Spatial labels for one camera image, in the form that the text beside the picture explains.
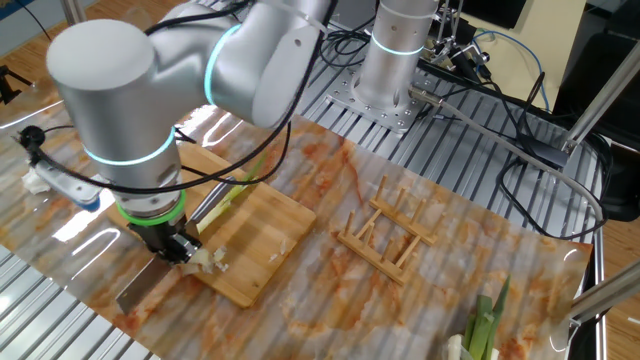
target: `metal pole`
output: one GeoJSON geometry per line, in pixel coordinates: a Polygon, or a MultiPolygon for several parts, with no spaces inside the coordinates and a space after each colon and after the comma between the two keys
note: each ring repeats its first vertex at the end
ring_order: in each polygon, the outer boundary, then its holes
{"type": "Polygon", "coordinates": [[[581,324],[638,292],[640,260],[636,260],[575,299],[570,317],[581,324]]]}
{"type": "Polygon", "coordinates": [[[569,154],[582,142],[585,136],[591,131],[600,117],[607,111],[613,101],[620,95],[622,90],[629,84],[636,73],[640,70],[640,44],[636,44],[629,55],[624,59],[602,90],[596,95],[584,114],[573,125],[571,130],[564,136],[562,141],[562,151],[569,154]]]}
{"type": "Polygon", "coordinates": [[[87,21],[87,14],[85,14],[80,0],[60,0],[60,3],[69,26],[87,21]]]}

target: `plastic sheet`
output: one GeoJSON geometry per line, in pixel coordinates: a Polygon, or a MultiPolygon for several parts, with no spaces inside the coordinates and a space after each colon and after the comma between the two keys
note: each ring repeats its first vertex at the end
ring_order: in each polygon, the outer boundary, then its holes
{"type": "MultiPolygon", "coordinates": [[[[49,100],[54,103],[55,96],[49,100]]],[[[22,187],[26,154],[8,135],[27,124],[46,128],[69,119],[59,106],[21,121],[16,116],[2,117],[12,120],[0,125],[1,244],[163,359],[437,358],[443,340],[463,331],[475,296],[495,298],[507,274],[510,300],[495,345],[502,358],[564,358],[565,316],[591,246],[524,230],[302,118],[294,121],[287,160],[270,183],[314,210],[318,221],[255,306],[241,310],[173,271],[125,316],[115,296],[150,254],[101,216],[113,203],[109,192],[101,195],[100,210],[88,213],[54,192],[32,195],[22,187]],[[432,248],[419,244],[416,273],[404,286],[335,239],[351,210],[356,229],[373,213],[367,200],[384,174],[389,201],[396,185],[409,188],[401,207],[406,214],[427,199],[419,221],[438,238],[432,248]]],[[[229,161],[268,133],[212,106],[194,111],[183,125],[183,132],[229,161]]],[[[277,161],[282,142],[280,136],[268,148],[268,166],[277,161]]],[[[44,149],[92,174],[73,130],[52,134],[44,149]]],[[[384,218],[376,224],[370,245],[382,252],[393,237],[390,258],[397,256],[410,237],[384,218]]]]}

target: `desk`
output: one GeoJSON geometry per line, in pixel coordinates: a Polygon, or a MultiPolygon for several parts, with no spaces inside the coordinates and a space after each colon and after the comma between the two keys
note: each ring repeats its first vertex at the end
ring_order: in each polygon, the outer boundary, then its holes
{"type": "MultiPolygon", "coordinates": [[[[495,30],[518,39],[527,45],[540,59],[549,106],[553,109],[558,89],[569,60],[585,0],[529,0],[527,1],[516,27],[510,30],[463,14],[463,18],[475,27],[495,30]]],[[[487,67],[502,91],[510,96],[526,99],[534,81],[539,75],[535,60],[517,43],[491,35],[478,38],[482,51],[491,55],[487,67]]],[[[539,94],[534,105],[544,108],[539,94]]]]}

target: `green onion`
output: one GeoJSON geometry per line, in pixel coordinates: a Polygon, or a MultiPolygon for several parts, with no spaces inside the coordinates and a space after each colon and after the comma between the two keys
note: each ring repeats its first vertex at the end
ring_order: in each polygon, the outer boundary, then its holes
{"type": "MultiPolygon", "coordinates": [[[[251,168],[251,171],[244,177],[243,181],[253,180],[258,173],[258,170],[262,168],[264,161],[267,158],[267,153],[262,153],[262,157],[260,160],[251,168]]],[[[231,201],[235,199],[238,195],[240,195],[244,189],[247,188],[247,185],[236,185],[229,191],[229,193],[220,201],[216,207],[211,209],[211,211],[196,225],[198,229],[198,233],[202,233],[204,229],[209,226],[213,222],[213,220],[217,219],[218,216],[222,215],[227,209],[231,207],[231,201]]]]}
{"type": "Polygon", "coordinates": [[[487,347],[487,339],[493,326],[493,301],[490,297],[478,295],[476,303],[476,323],[473,326],[473,336],[469,344],[469,354],[473,360],[482,360],[482,355],[487,347]]]}
{"type": "Polygon", "coordinates": [[[462,346],[464,346],[467,351],[469,351],[469,345],[471,344],[471,335],[473,334],[473,328],[476,324],[476,316],[474,314],[470,314],[467,318],[467,328],[464,331],[464,340],[462,341],[462,346]]]}
{"type": "Polygon", "coordinates": [[[498,331],[498,325],[500,324],[502,313],[504,312],[504,305],[507,302],[509,284],[511,284],[511,275],[507,276],[507,280],[504,282],[504,284],[502,285],[502,289],[500,290],[500,295],[498,295],[498,301],[496,301],[496,305],[493,307],[494,321],[493,325],[491,326],[491,332],[489,333],[489,338],[487,339],[487,347],[485,348],[485,353],[482,357],[482,360],[491,360],[493,342],[495,340],[496,332],[498,331]]]}

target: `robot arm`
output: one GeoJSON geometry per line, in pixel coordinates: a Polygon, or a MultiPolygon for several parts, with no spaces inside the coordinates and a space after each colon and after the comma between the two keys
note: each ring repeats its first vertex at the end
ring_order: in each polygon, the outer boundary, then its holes
{"type": "MultiPolygon", "coordinates": [[[[53,41],[47,68],[103,178],[132,188],[175,185],[181,182],[175,122],[211,103],[256,126],[277,125],[304,77],[330,3],[263,1],[243,24],[228,16],[150,36],[120,21],[89,21],[53,41]]],[[[187,3],[165,19],[212,11],[187,3]]],[[[180,192],[114,195],[154,252],[169,251],[175,235],[184,233],[184,212],[176,212],[180,192]],[[141,225],[149,220],[159,224],[141,225]]]]}

